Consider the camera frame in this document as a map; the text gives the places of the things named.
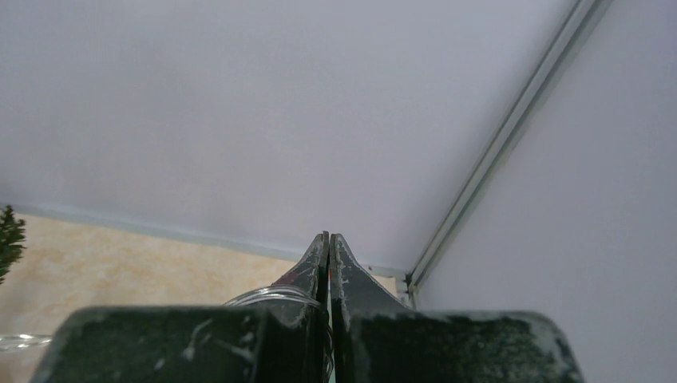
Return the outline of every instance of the artificial plant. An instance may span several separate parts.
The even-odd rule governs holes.
[[[21,258],[26,240],[24,233],[26,221],[14,218],[14,209],[10,205],[5,207],[0,215],[0,284],[5,281],[5,274],[10,271],[10,265]]]

